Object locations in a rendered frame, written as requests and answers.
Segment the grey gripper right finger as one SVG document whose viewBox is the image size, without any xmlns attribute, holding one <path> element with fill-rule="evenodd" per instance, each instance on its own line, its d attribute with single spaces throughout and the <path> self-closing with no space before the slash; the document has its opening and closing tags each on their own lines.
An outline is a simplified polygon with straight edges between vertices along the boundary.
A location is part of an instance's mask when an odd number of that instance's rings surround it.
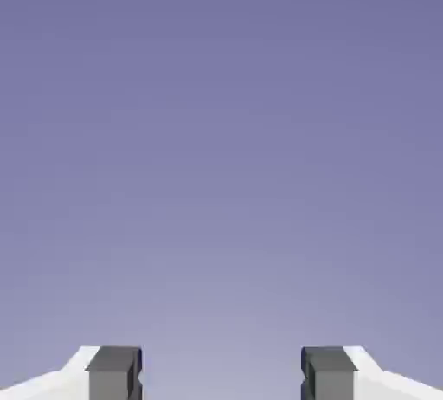
<svg viewBox="0 0 443 400">
<path fill-rule="evenodd" d="M 360 345 L 304 346 L 300 400 L 443 400 L 443 390 L 385 371 Z"/>
</svg>

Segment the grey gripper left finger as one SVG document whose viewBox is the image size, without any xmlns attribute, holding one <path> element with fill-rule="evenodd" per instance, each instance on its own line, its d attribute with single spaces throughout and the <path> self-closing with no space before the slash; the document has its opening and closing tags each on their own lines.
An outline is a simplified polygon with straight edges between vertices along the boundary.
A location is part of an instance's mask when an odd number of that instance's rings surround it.
<svg viewBox="0 0 443 400">
<path fill-rule="evenodd" d="M 143 400 L 137 346 L 83 345 L 57 371 L 0 390 L 0 400 Z"/>
</svg>

